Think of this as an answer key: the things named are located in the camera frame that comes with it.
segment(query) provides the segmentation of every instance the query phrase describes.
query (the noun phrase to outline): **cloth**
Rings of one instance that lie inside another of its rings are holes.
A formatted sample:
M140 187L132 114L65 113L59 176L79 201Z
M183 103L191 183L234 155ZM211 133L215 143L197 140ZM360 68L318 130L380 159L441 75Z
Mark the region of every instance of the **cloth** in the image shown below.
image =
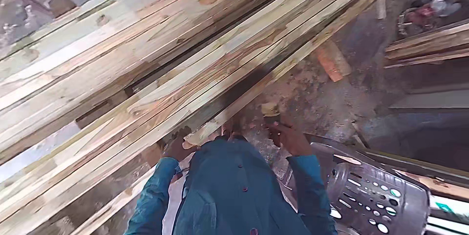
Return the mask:
M289 157L298 214L284 200L261 154L242 140L218 138L191 160L175 235L337 235L314 155ZM126 235L160 235L178 162L162 158L144 186Z

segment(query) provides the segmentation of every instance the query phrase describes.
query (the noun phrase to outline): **stack of wooden planks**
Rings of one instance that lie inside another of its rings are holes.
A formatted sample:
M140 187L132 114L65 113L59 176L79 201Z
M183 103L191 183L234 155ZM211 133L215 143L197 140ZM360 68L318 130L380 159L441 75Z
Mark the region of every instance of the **stack of wooden planks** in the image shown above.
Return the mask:
M36 53L39 57L30 65L0 83L1 163L133 81L183 60L3 183L0 234L33 231L188 121L191 128L201 126L187 137L188 142L203 143L265 86L374 1L152 0L133 10L138 18L122 20L121 28L105 29L121 21L100 15L98 22L104 24L97 30L81 33L82 38L64 42L55 52L46 44L48 55L39 58L42 52ZM117 10L120 3L108 4L106 8ZM121 16L127 18L127 12ZM60 29L39 38L52 38ZM39 51L38 44L31 42L15 53ZM241 84L239 97L219 110L208 108L227 99ZM139 194L152 171L78 223L73 234L95 231Z
M386 48L390 60L384 68L396 68L469 56L469 20L399 40Z

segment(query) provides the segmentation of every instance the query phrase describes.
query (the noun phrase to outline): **chair backrest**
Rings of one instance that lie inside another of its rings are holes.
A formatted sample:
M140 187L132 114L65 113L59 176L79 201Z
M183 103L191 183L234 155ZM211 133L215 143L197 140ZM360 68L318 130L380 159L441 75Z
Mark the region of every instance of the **chair backrest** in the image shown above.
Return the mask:
M427 190L363 162L338 164L327 193L336 222L361 235L420 235L430 213Z

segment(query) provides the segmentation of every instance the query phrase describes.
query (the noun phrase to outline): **person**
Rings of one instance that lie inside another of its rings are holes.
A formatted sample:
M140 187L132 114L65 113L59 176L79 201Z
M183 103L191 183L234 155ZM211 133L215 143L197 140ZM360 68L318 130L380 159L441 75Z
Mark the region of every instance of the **person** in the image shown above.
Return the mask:
M214 141L184 149L182 137L165 148L145 184L126 235L162 232L173 176L190 153L190 169L173 225L175 235L337 235L320 166L306 137L283 116L277 131L296 180L298 213L282 195L261 154L239 133L224 130Z

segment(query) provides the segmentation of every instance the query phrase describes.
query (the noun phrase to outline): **hand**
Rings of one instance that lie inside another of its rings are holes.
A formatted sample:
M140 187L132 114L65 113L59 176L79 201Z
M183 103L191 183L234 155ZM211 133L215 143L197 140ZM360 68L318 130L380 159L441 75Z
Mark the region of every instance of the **hand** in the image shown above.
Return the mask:
M274 143L276 142L275 138L277 138L291 155L306 156L314 154L313 148L309 145L304 134L296 130L294 125L284 115L280 116L280 123L267 124L267 127L272 134L280 134L278 137L273 137Z
M199 146L195 145L191 148L185 149L182 145L185 142L184 136L187 133L184 133L181 129L179 133L173 136L173 141L170 142L163 151L161 157L172 157L179 162L188 157L191 153L198 150Z

